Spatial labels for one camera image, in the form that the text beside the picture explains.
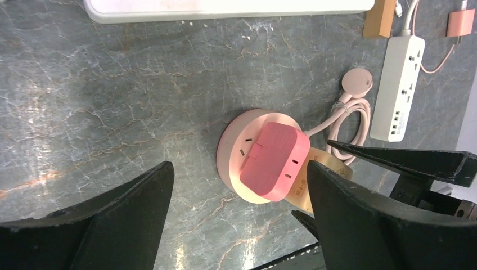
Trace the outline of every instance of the marble table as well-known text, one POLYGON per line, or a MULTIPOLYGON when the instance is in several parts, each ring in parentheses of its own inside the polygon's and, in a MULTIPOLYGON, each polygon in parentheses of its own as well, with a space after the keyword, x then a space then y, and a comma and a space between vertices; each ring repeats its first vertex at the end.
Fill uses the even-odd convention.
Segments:
MULTIPOLYGON (((457 8, 422 1, 426 66, 454 41, 443 37, 457 8)), ((251 108, 317 125, 353 67, 373 74, 374 106, 386 40, 361 37, 364 16, 100 25, 82 1, 0 4, 0 221, 43 217, 170 160, 174 192, 155 269, 249 269, 313 243, 287 202, 253 205, 231 192, 215 151, 227 124, 251 108)), ((442 71, 420 75, 404 141, 366 145, 453 150, 476 44, 475 34, 464 37, 442 71)), ((346 121, 341 140, 358 121, 346 121)), ((397 180, 364 161, 352 168, 354 181, 383 194, 397 180)))

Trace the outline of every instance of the brown box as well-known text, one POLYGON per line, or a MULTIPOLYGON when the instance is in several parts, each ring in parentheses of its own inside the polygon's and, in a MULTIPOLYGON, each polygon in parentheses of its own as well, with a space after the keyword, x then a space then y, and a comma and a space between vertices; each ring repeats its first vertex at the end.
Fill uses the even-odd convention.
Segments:
POLYGON ((375 0, 374 7, 366 12, 363 37, 389 38, 395 7, 396 0, 375 0))

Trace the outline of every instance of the white power strip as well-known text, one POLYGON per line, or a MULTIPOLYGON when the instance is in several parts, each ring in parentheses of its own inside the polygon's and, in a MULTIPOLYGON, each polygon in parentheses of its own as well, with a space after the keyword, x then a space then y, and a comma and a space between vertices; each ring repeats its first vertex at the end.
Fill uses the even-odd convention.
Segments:
POLYGON ((370 10, 374 0, 84 0, 101 24, 233 17, 350 14, 370 10))
POLYGON ((387 142, 404 139, 424 47, 424 40, 415 35, 389 39, 371 124, 371 138, 387 142))

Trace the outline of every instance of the pink round base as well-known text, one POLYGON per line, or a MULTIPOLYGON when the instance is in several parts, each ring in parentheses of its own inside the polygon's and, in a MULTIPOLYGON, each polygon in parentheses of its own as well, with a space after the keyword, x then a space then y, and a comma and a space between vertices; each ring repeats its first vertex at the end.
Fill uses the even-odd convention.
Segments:
POLYGON ((254 109, 239 115, 228 125, 217 148, 217 170, 222 181, 242 199, 255 204, 270 201, 242 184, 240 172, 253 142, 258 139, 262 126, 268 122, 278 122, 301 130, 298 123, 286 114, 254 109))

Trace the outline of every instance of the pink cable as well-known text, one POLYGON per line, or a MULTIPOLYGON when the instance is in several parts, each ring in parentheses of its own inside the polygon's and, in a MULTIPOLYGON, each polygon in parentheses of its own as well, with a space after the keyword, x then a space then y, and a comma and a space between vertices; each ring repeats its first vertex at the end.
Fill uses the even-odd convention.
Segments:
MULTIPOLYGON (((420 0, 417 1, 416 8, 414 8, 414 17, 412 18, 412 34, 413 35, 415 35, 415 32, 416 32, 416 17, 417 17, 417 7, 419 6, 419 2, 420 2, 420 0)), ((424 67, 424 65, 422 65, 422 63, 421 63, 421 69, 427 74, 434 74, 437 71, 439 71, 439 69, 442 68, 442 66, 444 66, 444 64, 446 63, 447 58, 449 58, 451 53, 454 51, 455 46, 456 46, 455 44, 452 45, 452 47, 449 50, 449 52, 447 53, 447 55, 444 57, 444 59, 442 59, 442 62, 434 70, 428 71, 424 67)))
MULTIPOLYGON (((366 136, 370 127, 371 120, 371 106, 370 103, 364 98, 353 98, 350 94, 344 93, 336 104, 341 106, 333 109, 333 113, 330 118, 321 123, 320 125, 312 128, 304 133, 311 137, 316 133, 330 127, 329 140, 338 140, 338 131, 344 119, 351 113, 359 111, 361 113, 361 121, 359 123, 359 130, 355 138, 351 141, 352 145, 363 146, 365 144, 366 136)), ((326 145, 326 152, 333 153, 337 158, 342 160, 344 164, 349 165, 356 158, 350 154, 342 154, 338 149, 326 145)))

